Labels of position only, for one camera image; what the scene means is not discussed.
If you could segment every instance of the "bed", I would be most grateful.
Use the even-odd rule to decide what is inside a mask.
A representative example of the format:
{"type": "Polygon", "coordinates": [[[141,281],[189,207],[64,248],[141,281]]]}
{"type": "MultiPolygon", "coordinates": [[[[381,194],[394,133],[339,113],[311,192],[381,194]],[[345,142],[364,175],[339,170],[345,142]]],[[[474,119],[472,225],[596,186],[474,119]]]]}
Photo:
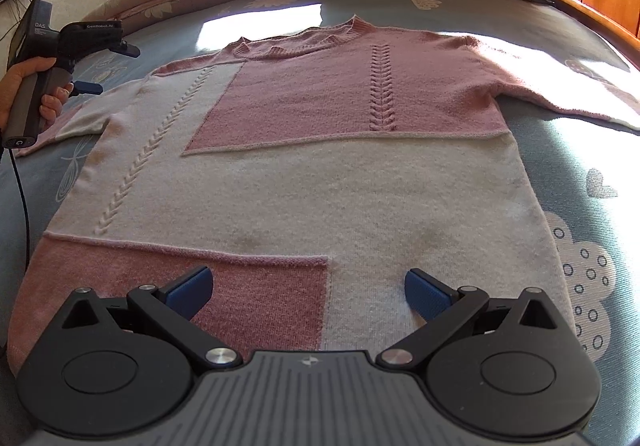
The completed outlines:
{"type": "MultiPolygon", "coordinates": [[[[356,16],[377,27],[470,34],[547,55],[574,73],[622,90],[636,101],[640,74],[599,35],[553,6],[552,0],[111,0],[88,19],[119,18],[127,41],[142,56],[101,52],[81,61],[75,79],[105,90],[140,80],[175,60],[223,49],[241,37],[272,38],[331,27],[356,16]]],[[[75,111],[101,97],[79,96],[75,111]]],[[[560,256],[578,339],[602,376],[602,397],[587,436],[598,445],[629,444],[640,434],[640,254],[634,225],[640,217],[638,131],[606,120],[562,115],[509,96],[497,99],[560,256]]],[[[32,250],[74,189],[98,134],[69,137],[18,160],[31,217],[32,250]]],[[[5,201],[0,227],[0,338],[24,270],[24,219],[8,159],[0,166],[5,201]]],[[[24,305],[28,292],[22,288],[24,305]]],[[[6,442],[28,432],[2,359],[2,390],[12,426],[6,442]]]]}

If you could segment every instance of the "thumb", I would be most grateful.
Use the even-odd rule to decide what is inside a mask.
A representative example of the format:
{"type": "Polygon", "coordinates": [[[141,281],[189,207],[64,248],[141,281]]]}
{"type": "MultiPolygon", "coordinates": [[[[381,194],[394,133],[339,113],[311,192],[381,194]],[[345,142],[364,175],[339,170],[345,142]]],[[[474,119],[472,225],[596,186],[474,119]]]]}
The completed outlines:
{"type": "Polygon", "coordinates": [[[7,71],[7,74],[13,73],[14,76],[24,79],[33,73],[42,72],[52,68],[55,62],[55,58],[42,58],[40,56],[36,56],[35,58],[30,58],[15,64],[7,71]]]}

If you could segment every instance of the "blue gripper pad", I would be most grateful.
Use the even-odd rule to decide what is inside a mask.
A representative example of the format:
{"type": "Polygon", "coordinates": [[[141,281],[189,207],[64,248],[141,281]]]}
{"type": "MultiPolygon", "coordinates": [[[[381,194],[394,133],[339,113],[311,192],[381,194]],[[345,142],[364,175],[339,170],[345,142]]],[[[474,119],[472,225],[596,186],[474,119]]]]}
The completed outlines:
{"type": "Polygon", "coordinates": [[[184,280],[178,279],[178,285],[166,293],[164,304],[180,316],[190,320],[202,309],[213,293],[213,274],[209,267],[191,271],[184,280]]]}
{"type": "Polygon", "coordinates": [[[409,307],[425,321],[451,307],[456,301],[456,291],[430,278],[420,269],[411,269],[404,277],[404,297],[409,307]]]}

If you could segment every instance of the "finger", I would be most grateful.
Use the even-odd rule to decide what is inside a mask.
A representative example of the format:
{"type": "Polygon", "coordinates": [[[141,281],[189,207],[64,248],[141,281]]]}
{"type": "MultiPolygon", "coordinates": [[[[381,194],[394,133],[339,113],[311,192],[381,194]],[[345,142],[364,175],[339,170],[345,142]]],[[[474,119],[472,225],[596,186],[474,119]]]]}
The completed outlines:
{"type": "Polygon", "coordinates": [[[56,89],[56,97],[60,100],[60,103],[64,105],[66,103],[66,100],[69,99],[69,91],[58,87],[56,89]]]}
{"type": "Polygon", "coordinates": [[[56,121],[56,111],[52,110],[51,108],[49,108],[48,106],[45,105],[40,105],[40,115],[49,122],[55,122],[56,121]]]}
{"type": "Polygon", "coordinates": [[[62,112],[62,102],[54,96],[49,96],[45,94],[42,97],[42,104],[44,106],[49,107],[51,110],[53,110],[57,116],[59,116],[60,113],[62,112]]]}
{"type": "Polygon", "coordinates": [[[41,58],[40,56],[36,56],[35,58],[30,58],[28,60],[21,61],[20,63],[15,64],[11,68],[9,68],[7,74],[13,73],[14,75],[22,79],[30,76],[35,72],[42,72],[52,68],[55,62],[55,58],[41,58]]]}

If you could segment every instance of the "ribbed neckline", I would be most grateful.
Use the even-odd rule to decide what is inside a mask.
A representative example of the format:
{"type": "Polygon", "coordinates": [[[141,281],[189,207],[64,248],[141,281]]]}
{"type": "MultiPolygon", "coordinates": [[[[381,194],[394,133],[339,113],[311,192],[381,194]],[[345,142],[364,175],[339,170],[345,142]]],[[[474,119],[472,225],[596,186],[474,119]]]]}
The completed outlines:
{"type": "Polygon", "coordinates": [[[378,28],[353,16],[332,27],[310,27],[291,36],[250,41],[241,38],[226,48],[233,56],[247,60],[293,58],[349,42],[378,28]]]}

